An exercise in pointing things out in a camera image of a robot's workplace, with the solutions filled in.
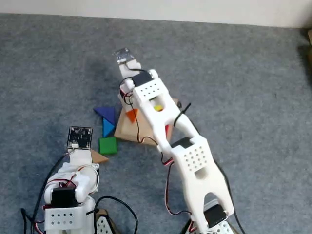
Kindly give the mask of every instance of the wooden tangram piece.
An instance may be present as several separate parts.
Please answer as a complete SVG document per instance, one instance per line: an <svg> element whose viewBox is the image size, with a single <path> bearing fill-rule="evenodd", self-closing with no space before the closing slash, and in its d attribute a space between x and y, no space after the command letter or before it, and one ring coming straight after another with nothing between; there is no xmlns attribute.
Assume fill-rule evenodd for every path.
<svg viewBox="0 0 312 234"><path fill-rule="evenodd" d="M101 155L100 153L94 150L91 150L91 158L93 163L104 163L109 160L107 157Z"/></svg>
<svg viewBox="0 0 312 234"><path fill-rule="evenodd" d="M137 112L137 121L140 128L140 139L142 139L145 136L149 136L153 139L155 139L153 130L146 120L145 116L141 111L139 110ZM172 129L173 126L169 125L168 132L167 132L167 140L170 141L171 135L172 135ZM135 121L132 123L126 116L126 112L124 109L121 110L120 117L118 120L118 124L115 130L115 137L123 139L123 140L129 140L129 141L135 141L137 142L137 122ZM143 144L148 145L156 145L151 139L146 138L143 142Z"/></svg>

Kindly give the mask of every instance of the orange triangle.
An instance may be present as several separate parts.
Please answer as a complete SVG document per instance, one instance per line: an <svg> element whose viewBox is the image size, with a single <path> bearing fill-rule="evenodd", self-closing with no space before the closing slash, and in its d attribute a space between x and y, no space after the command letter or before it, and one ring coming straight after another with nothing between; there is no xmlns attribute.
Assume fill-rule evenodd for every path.
<svg viewBox="0 0 312 234"><path fill-rule="evenodd" d="M133 109L126 113L127 117L132 123L134 123L134 121L136 120L137 112L138 112L138 109Z"/></svg>
<svg viewBox="0 0 312 234"><path fill-rule="evenodd" d="M109 159L98 152L91 150L91 158L93 163L103 163L107 162Z"/></svg>

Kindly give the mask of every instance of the wooden block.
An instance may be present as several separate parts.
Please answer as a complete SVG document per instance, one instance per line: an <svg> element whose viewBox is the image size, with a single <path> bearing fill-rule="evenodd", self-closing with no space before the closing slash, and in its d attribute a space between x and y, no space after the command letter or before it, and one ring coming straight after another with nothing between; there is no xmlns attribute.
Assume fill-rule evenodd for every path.
<svg viewBox="0 0 312 234"><path fill-rule="evenodd" d="M150 136L152 138L155 138L150 124L146 120L145 116L141 113L141 111L138 111L136 117L137 117L139 127L140 127L140 135L139 135L140 139L142 139L145 136ZM168 141L170 141L171 139L172 129L173 129L173 126L169 125L168 130L167 130ZM129 118L126 117L126 112L124 109L122 109L120 113L119 121L115 130L115 137L123 139L123 140L137 142L137 123L136 121L132 123L129 120ZM156 145L151 139L148 139L148 138L144 140L143 144Z"/></svg>
<svg viewBox="0 0 312 234"><path fill-rule="evenodd" d="M91 150L91 158L93 163L104 163L107 162L109 159L98 152Z"/></svg>
<svg viewBox="0 0 312 234"><path fill-rule="evenodd" d="M99 211L96 214L96 220L98 220L98 218L100 218L101 216L106 216L106 217L108 216L109 217L108 211L105 210L105 209L99 209ZM115 223L113 222L113 220L110 217L109 217L109 220L110 220L110 222L111 222L111 224L113 226L113 229L114 229L115 233L116 234L120 234L120 232L118 231Z"/></svg>

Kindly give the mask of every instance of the black cable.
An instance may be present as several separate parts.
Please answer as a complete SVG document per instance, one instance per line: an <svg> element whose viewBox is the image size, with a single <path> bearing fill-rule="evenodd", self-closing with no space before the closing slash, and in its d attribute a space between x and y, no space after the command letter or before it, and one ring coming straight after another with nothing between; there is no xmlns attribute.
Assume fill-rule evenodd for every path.
<svg viewBox="0 0 312 234"><path fill-rule="evenodd" d="M100 201L102 201L103 199L112 199L112 200L115 200L119 203L121 203L122 205L124 205L125 207L128 208L128 210L132 213L133 217L135 218L135 221L136 221L136 226L135 226L135 231L133 232L134 234L137 233L137 223L138 223L138 220L137 220L137 215L136 213L131 209L131 207L125 203L124 201L114 197L114 196L102 196L100 197L97 202L96 202L96 205L94 206L94 210L97 210L98 208L98 204L100 203ZM96 222L96 212L94 212L94 234L97 234L97 222Z"/></svg>
<svg viewBox="0 0 312 234"><path fill-rule="evenodd" d="M169 168L168 168L168 174L167 174L167 181L166 181L166 192L165 192L165 205L166 208L168 210L168 212L172 215L179 215L181 213L188 213L189 215L192 215L192 212L187 211L187 210L182 210L182 211L178 211L176 213L172 212L169 208L169 204L168 204L168 193L169 193L169 176L170 176L170 170L171 170L171 166L174 165L175 162L170 163Z"/></svg>
<svg viewBox="0 0 312 234"><path fill-rule="evenodd" d="M53 171L56 169L56 167L60 164L60 162L62 162L62 160L69 154L69 152L63 154L59 159L58 161L54 164L54 166L51 168L51 170L49 171L47 177L45 178L44 180L44 183L40 189L40 192L39 192L39 196L37 198L37 201L36 201L36 204L35 204L35 208L34 208L34 211L33 211L33 216L32 217L28 217L29 221L31 222L31 226L30 226L30 233L33 234L34 233L34 230L33 230L33 224L34 224L34 220L36 219L36 216L37 216L37 213L38 213L38 209L39 209L39 205L40 205L40 201L41 201L41 197L44 193L44 189L45 189L45 186L46 186L46 183L48 182L49 178L51 177Z"/></svg>
<svg viewBox="0 0 312 234"><path fill-rule="evenodd" d="M177 116L177 117L175 118L175 120L174 120L174 127L176 126L177 120L181 117L182 114L184 114L184 113L187 111L187 109L188 109L190 106L191 106L191 103L189 103L189 104L184 108L184 110L182 110L182 111L180 112L180 114L178 114L178 116Z"/></svg>
<svg viewBox="0 0 312 234"><path fill-rule="evenodd" d="M139 69L139 68L129 68L127 63L125 63L125 66L126 66L126 67L128 68L128 70L130 70L130 71L134 71L134 72L147 72L147 71L146 71L146 70L144 70L144 69Z"/></svg>
<svg viewBox="0 0 312 234"><path fill-rule="evenodd" d="M93 212L97 213L98 211L99 211L99 209L91 210L91 211L87 212L87 215L92 214Z"/></svg>
<svg viewBox="0 0 312 234"><path fill-rule="evenodd" d="M242 225L240 224L239 222L239 219L238 219L238 216L237 216L237 213L236 213L236 209L235 209L235 205L234 205L234 201L233 201L233 196L232 196L232 191L231 191L231 187L230 187L230 183L229 183L229 179L228 179L228 176L226 175L226 173L224 172L224 170L222 169L222 167L219 165L219 163L214 159L214 162L215 164L217 165L217 167L219 168L219 170L221 171L221 173L223 174L224 176L224 179L225 179L225 183L226 183L226 186L228 187L228 190L229 190L229 194L230 194L230 197L231 197L231 200L232 200L232 203L233 203L233 207L234 207L234 217L235 217L235 220L242 232L242 234L246 234L244 228L242 227Z"/></svg>
<svg viewBox="0 0 312 234"><path fill-rule="evenodd" d="M24 208L21 208L20 210L21 212L21 215L23 216L23 221L24 221L24 234L26 234L26 230L27 230L27 220L26 220L26 217L31 221L31 217L29 217L27 214L26 214L26 210Z"/></svg>

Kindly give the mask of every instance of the white 3d-printed bracket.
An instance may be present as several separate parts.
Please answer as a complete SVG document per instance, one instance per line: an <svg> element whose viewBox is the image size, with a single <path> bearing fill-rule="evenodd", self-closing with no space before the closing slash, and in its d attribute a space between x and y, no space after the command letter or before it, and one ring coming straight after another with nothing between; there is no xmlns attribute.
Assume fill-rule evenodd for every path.
<svg viewBox="0 0 312 234"><path fill-rule="evenodd" d="M180 110L157 72L149 72L153 74L153 80L133 89L133 102L150 123L158 150L167 158L172 157L177 164L183 181L184 198L192 213L191 219L201 233L209 233L208 222L203 213L206 194L213 193L217 197L227 216L234 213L225 178L214 162L207 140L198 133L185 114L180 115L175 126L190 138L192 146L186 149L182 146L171 148L164 126L173 124ZM162 111L154 109L155 102L161 104Z"/></svg>

